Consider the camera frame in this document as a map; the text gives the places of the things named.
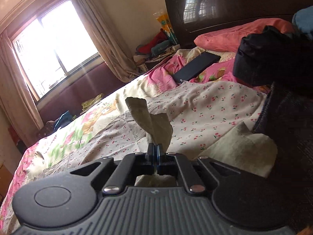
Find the green pants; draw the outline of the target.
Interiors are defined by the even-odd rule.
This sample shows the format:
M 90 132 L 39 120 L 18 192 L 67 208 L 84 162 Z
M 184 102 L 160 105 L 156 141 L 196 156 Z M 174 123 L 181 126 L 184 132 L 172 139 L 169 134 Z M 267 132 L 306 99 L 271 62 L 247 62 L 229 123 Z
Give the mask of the green pants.
M 173 133 L 165 113 L 150 114 L 144 99 L 127 98 L 126 105 L 134 121 L 146 132 L 148 143 L 161 143 L 168 149 Z M 272 139 L 264 134 L 253 134 L 244 122 L 239 123 L 221 140 L 203 152 L 203 156 L 221 161 L 243 171 L 264 177 L 267 183 L 274 165 L 277 147 Z

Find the blue item by window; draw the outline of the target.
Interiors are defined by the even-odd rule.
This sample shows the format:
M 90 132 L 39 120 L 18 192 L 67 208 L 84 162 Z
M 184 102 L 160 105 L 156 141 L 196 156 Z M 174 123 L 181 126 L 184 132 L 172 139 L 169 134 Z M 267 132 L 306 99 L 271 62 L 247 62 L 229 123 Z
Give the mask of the blue item by window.
M 72 120 L 73 120 L 73 116 L 71 115 L 69 111 L 66 111 L 58 118 L 58 120 L 56 120 L 56 123 L 54 125 L 54 132 L 56 132 L 58 129 L 61 129 L 67 126 L 68 124 L 72 122 Z

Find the right beige curtain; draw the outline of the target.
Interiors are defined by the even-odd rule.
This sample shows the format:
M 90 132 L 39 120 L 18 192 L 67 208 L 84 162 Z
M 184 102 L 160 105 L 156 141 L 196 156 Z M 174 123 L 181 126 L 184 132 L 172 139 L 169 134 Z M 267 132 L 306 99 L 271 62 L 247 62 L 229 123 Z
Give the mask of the right beige curtain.
M 99 0 L 71 0 L 98 53 L 113 74 L 124 83 L 139 73 L 130 49 Z

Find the beige curtain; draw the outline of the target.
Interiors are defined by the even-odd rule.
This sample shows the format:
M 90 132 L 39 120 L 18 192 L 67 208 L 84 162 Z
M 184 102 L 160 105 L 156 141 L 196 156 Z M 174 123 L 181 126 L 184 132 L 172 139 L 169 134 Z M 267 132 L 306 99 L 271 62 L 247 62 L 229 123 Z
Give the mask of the beige curtain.
M 124 83 L 139 73 L 130 49 L 99 0 L 71 0 L 98 53 L 113 74 Z
M 24 144 L 34 145 L 43 122 L 5 30 L 1 33 L 1 107 Z

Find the black flat box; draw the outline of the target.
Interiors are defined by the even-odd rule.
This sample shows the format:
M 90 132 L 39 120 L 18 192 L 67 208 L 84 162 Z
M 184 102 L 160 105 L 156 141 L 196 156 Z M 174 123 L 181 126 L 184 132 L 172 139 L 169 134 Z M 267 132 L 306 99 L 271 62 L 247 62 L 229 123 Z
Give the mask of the black flat box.
M 176 83 L 182 83 L 183 81 L 189 81 L 198 74 L 202 73 L 205 69 L 219 62 L 221 56 L 211 54 L 209 52 L 203 52 L 186 64 L 182 69 L 172 75 Z

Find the cluttered nightstand pile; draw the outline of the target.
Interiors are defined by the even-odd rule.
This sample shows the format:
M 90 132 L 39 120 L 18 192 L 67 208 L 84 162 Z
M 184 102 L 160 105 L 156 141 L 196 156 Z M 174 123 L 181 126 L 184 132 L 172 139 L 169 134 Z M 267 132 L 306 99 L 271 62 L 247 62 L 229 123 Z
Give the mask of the cluttered nightstand pile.
M 161 28 L 160 32 L 146 45 L 136 48 L 133 60 L 141 73 L 151 70 L 165 58 L 171 57 L 180 44 L 171 27 Z

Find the pink pillow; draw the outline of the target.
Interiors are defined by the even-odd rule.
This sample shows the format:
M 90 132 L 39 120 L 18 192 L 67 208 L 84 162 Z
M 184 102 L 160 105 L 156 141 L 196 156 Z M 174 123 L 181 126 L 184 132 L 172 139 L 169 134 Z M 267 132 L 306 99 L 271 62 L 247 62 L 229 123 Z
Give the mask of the pink pillow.
M 262 33 L 263 29 L 271 25 L 281 33 L 294 33 L 292 23 L 279 18 L 258 19 L 250 23 L 208 32 L 196 37 L 196 46 L 217 52 L 236 52 L 243 37 L 252 33 Z

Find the left beige curtain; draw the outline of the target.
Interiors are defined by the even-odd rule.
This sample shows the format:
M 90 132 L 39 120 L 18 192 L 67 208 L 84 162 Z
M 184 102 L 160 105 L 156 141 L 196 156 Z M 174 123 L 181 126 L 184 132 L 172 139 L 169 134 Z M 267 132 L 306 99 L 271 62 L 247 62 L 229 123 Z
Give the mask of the left beige curtain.
M 5 30 L 1 33 L 1 107 L 24 144 L 34 145 L 43 122 Z

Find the window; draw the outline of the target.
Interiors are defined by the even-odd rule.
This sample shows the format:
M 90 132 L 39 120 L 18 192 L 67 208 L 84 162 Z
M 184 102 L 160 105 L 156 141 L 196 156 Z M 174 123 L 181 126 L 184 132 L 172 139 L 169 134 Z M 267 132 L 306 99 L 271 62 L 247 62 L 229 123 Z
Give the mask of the window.
M 70 0 L 35 16 L 12 43 L 36 100 L 100 56 Z

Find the black clothes pile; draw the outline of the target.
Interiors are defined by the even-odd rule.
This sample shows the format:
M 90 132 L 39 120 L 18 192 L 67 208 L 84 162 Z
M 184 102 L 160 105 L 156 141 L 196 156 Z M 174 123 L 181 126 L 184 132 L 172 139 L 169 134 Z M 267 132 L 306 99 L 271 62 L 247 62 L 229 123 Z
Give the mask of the black clothes pile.
M 277 146 L 270 178 L 285 184 L 290 195 L 290 226 L 296 231 L 311 226 L 312 41 L 267 25 L 242 38 L 233 75 L 251 87 L 270 86 L 253 132 Z

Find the dark wooden headboard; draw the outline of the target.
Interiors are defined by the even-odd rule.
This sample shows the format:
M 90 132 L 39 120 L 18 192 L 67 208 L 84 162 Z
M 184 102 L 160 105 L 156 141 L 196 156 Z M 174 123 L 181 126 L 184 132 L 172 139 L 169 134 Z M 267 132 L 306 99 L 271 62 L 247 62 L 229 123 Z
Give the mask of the dark wooden headboard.
M 181 48 L 195 46 L 204 33 L 235 27 L 261 18 L 291 21 L 312 0 L 165 0 Z

